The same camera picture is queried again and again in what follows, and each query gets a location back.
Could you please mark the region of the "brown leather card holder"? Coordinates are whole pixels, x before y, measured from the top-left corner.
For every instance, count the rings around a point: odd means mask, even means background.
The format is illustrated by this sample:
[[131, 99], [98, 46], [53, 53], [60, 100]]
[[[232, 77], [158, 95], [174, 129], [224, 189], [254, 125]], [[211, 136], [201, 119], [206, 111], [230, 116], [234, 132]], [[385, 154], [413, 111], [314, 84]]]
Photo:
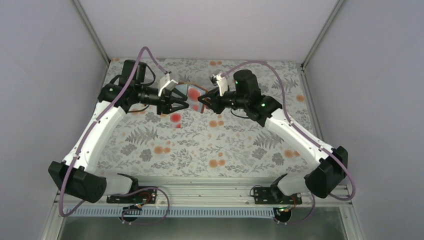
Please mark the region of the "brown leather card holder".
[[205, 110], [205, 105], [198, 100], [198, 97], [207, 94], [208, 91], [193, 83], [179, 83], [172, 91], [172, 96], [177, 98], [187, 98], [185, 100], [189, 105], [189, 109], [202, 114]]

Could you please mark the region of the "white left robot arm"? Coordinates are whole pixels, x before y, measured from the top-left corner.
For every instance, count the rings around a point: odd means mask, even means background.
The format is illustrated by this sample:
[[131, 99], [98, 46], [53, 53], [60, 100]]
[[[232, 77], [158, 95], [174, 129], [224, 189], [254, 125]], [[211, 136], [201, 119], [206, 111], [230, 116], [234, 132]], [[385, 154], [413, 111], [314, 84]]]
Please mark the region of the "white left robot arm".
[[83, 134], [61, 162], [52, 161], [48, 173], [60, 192], [95, 203], [103, 196], [125, 195], [134, 191], [138, 180], [127, 174], [95, 175], [100, 156], [118, 123], [135, 104], [155, 106], [157, 114], [169, 114], [188, 108], [180, 92], [177, 75], [166, 72], [158, 81], [145, 83], [144, 62], [125, 60], [121, 74], [114, 76], [100, 91], [95, 110]]

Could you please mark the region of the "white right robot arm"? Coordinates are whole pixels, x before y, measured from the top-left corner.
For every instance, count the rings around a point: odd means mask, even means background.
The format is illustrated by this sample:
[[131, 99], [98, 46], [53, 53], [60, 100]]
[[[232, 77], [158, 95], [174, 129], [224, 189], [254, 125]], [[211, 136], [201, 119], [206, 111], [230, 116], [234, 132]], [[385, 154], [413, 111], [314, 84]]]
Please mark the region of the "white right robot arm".
[[322, 199], [329, 196], [347, 176], [347, 150], [323, 142], [286, 113], [275, 98], [262, 94], [251, 70], [238, 70], [233, 78], [235, 90], [231, 91], [223, 73], [212, 74], [209, 79], [215, 88], [198, 100], [216, 114], [226, 108], [243, 110], [250, 120], [280, 137], [300, 154], [307, 167], [277, 179], [276, 187], [282, 194], [311, 192]]

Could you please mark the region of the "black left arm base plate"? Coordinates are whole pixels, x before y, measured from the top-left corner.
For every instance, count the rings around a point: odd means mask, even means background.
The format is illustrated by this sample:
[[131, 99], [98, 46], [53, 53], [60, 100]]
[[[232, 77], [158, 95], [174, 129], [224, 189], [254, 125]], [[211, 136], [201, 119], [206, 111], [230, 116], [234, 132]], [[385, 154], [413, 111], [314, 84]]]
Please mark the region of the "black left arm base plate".
[[129, 196], [110, 195], [106, 198], [108, 204], [155, 204], [158, 190], [152, 186], [139, 186], [131, 190]]

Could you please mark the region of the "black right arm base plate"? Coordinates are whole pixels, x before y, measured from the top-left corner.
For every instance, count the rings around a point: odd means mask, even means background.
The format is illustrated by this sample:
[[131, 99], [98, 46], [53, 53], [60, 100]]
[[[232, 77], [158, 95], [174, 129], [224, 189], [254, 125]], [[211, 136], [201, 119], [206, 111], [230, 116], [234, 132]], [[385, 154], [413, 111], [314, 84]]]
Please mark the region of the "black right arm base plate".
[[255, 185], [250, 189], [249, 195], [256, 205], [300, 205], [303, 203], [300, 193], [284, 195], [275, 187]]

